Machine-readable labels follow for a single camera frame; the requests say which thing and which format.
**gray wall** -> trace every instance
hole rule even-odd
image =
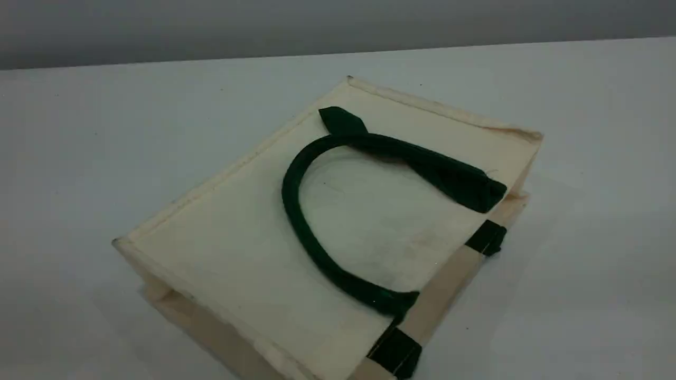
[[[676,34],[674,0],[0,0],[0,68]]]

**table surface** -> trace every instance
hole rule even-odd
[[[338,83],[540,130],[415,379],[676,373],[676,38],[0,72],[0,377],[236,379],[110,246]]]

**green strap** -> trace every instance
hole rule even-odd
[[[488,178],[478,168],[443,154],[369,133],[361,119],[341,108],[325,108],[320,110],[320,114],[331,135],[311,142],[293,159],[282,184],[284,209],[298,239],[322,273],[344,292],[382,314],[393,316],[397,323],[413,306],[420,292],[398,292],[375,285],[347,272],[331,259],[314,236],[300,206],[301,180],[312,161],[320,154],[343,145],[376,157],[399,158],[459,204],[479,212],[493,208],[502,199],[506,187]]]

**white table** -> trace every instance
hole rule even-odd
[[[676,38],[0,72],[0,378],[235,379],[110,246],[346,74],[545,133],[416,379],[676,373]]]

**wall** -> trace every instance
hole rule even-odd
[[[653,37],[672,0],[0,0],[0,68]]]

